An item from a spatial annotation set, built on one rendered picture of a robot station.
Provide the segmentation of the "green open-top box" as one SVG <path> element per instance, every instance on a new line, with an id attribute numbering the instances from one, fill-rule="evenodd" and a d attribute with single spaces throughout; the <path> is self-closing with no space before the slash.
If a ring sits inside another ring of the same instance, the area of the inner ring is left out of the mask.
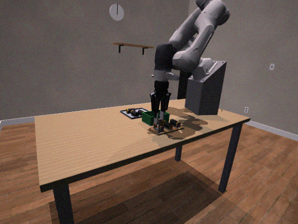
<path id="1" fill-rule="evenodd" d="M 160 111 L 159 110 L 159 117 L 160 118 Z M 153 126 L 153 119 L 154 119 L 154 114 L 155 112 L 153 111 L 146 111 L 146 112 L 142 112 L 142 121 L 150 126 Z M 167 113 L 167 112 L 164 112 L 164 120 L 169 122 L 169 117 L 170 117 L 170 114 Z"/>

